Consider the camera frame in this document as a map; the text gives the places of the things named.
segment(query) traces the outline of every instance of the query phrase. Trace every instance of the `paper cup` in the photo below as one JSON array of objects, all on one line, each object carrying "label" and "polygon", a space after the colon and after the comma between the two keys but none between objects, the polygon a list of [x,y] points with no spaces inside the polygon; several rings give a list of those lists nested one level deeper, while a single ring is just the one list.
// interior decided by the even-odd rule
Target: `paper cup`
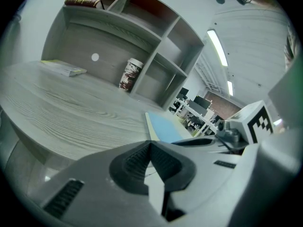
[{"label": "paper cup", "polygon": [[127,61],[127,66],[124,70],[123,76],[120,80],[120,88],[125,91],[130,91],[133,88],[134,82],[143,67],[143,63],[130,58]]}]

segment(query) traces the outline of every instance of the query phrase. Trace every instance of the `office desk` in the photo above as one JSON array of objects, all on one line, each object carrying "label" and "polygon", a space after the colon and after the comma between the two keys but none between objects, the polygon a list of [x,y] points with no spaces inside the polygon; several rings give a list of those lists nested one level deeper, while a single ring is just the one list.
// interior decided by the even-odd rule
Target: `office desk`
[{"label": "office desk", "polygon": [[75,160],[149,140],[145,112],[173,117],[89,74],[66,77],[38,61],[0,70],[0,105],[34,143]]},{"label": "office desk", "polygon": [[176,98],[176,101],[178,101],[179,103],[181,103],[180,107],[176,110],[176,112],[174,113],[174,115],[177,114],[177,112],[180,110],[181,106],[184,106],[188,111],[190,111],[194,116],[198,117],[199,119],[201,119],[202,121],[205,122],[205,124],[201,127],[201,129],[194,135],[194,137],[197,137],[205,128],[206,132],[209,128],[216,133],[217,132],[217,127],[211,123],[209,120],[207,120],[206,118],[204,118],[202,115],[200,115],[198,112],[196,112],[194,109],[192,109],[191,107],[189,107],[187,105],[187,103],[181,101],[180,99]]}]

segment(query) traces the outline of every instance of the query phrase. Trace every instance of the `book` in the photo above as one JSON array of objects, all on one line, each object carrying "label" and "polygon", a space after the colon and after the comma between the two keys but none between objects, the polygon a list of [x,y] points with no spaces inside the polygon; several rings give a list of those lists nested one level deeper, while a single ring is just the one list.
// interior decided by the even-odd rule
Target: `book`
[{"label": "book", "polygon": [[80,67],[74,67],[73,65],[70,65],[69,63],[60,61],[60,60],[52,60],[52,61],[41,61],[45,66],[45,68],[58,72],[62,75],[65,75],[67,77],[72,77],[78,74],[86,73],[87,70],[80,68]]},{"label": "book", "polygon": [[65,5],[85,6],[91,8],[102,8],[101,0],[65,0]]}]

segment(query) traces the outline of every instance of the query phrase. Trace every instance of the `white ceiling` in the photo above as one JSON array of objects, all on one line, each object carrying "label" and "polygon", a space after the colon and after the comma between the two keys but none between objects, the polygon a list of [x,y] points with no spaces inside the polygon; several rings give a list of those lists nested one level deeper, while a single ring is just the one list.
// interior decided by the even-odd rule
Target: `white ceiling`
[{"label": "white ceiling", "polygon": [[[218,34],[228,67],[221,65],[213,43],[205,37],[197,71],[208,89],[241,107],[258,100],[269,105],[268,91],[285,73],[287,16],[278,9],[226,0],[210,29]],[[234,96],[229,96],[227,80],[233,83]]]}]

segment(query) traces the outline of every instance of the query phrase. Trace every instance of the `fluorescent light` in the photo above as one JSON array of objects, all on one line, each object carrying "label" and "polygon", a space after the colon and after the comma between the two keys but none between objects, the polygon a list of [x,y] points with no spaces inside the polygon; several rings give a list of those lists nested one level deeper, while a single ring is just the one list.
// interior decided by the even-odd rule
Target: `fluorescent light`
[{"label": "fluorescent light", "polygon": [[218,53],[218,55],[220,57],[220,60],[221,60],[221,64],[223,66],[228,66],[227,65],[227,60],[226,60],[222,45],[221,45],[221,43],[219,41],[219,38],[217,36],[217,33],[214,30],[208,30],[207,33],[208,33],[208,36],[212,40],[212,42],[213,42],[213,44],[214,44],[214,46],[217,50],[217,53]]},{"label": "fluorescent light", "polygon": [[277,126],[278,124],[280,124],[280,122],[282,122],[282,119],[278,119],[277,121],[275,121],[274,125]]},{"label": "fluorescent light", "polygon": [[227,85],[228,85],[229,94],[233,96],[233,91],[232,91],[232,82],[227,81]]}]

